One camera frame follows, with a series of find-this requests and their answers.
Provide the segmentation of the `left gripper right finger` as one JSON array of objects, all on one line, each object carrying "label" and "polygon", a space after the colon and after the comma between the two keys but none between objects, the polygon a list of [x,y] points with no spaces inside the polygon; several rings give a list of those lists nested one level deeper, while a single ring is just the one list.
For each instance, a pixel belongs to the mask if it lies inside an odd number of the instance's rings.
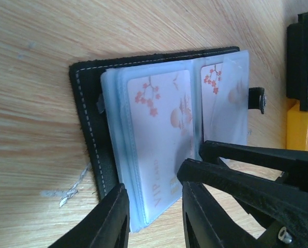
[{"label": "left gripper right finger", "polygon": [[182,186],[186,247],[260,247],[201,183],[183,182]]}]

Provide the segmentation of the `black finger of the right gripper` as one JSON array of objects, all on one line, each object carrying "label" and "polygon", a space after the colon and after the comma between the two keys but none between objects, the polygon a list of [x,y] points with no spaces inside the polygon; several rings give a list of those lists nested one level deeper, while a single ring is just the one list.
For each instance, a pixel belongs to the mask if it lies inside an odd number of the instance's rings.
[{"label": "black finger of the right gripper", "polygon": [[293,235],[295,247],[308,247],[307,192],[227,166],[192,159],[182,163],[177,177],[185,187],[207,184],[230,194],[283,224]]}]

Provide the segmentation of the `black card holder wallet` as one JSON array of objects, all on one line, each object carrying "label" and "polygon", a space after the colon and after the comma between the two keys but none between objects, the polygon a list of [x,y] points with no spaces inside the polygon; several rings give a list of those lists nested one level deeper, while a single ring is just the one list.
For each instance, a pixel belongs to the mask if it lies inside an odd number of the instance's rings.
[{"label": "black card holder wallet", "polygon": [[[222,63],[227,59],[247,59],[250,74],[249,53],[236,46],[84,61],[70,66],[70,83],[99,196],[104,198],[119,183],[125,185],[130,201],[130,230],[133,233],[146,228],[155,219],[147,222],[145,218],[143,190],[130,114],[128,81],[180,70],[189,71],[193,115],[193,155],[187,158],[199,159],[199,147],[204,142],[201,68]],[[264,89],[249,86],[248,111],[250,109],[264,111],[265,106]]]}]

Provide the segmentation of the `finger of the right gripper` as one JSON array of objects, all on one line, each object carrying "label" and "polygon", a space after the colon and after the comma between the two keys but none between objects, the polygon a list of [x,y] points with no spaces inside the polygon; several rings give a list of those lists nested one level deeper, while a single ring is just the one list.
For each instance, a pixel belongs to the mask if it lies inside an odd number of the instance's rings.
[{"label": "finger of the right gripper", "polygon": [[308,151],[205,141],[200,145],[199,155],[213,164],[221,164],[219,158],[225,158],[279,170],[283,174],[276,182],[308,193]]}]

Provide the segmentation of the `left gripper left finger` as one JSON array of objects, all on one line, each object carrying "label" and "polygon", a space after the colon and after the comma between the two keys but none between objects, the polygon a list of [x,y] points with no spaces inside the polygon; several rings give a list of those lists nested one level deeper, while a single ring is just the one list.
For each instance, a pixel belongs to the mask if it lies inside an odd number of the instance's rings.
[{"label": "left gripper left finger", "polygon": [[50,247],[127,247],[129,224],[129,197],[125,185],[120,183]]}]

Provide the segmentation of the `red patterned white card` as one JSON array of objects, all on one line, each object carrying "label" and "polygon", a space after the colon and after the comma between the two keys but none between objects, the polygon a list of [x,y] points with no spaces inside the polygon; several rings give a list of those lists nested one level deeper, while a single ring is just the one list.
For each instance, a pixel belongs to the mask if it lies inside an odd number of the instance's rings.
[{"label": "red patterned white card", "polygon": [[249,61],[227,59],[201,68],[204,141],[247,143]]},{"label": "red patterned white card", "polygon": [[127,83],[145,218],[156,219],[181,195],[182,161],[193,155],[190,73],[180,70]]}]

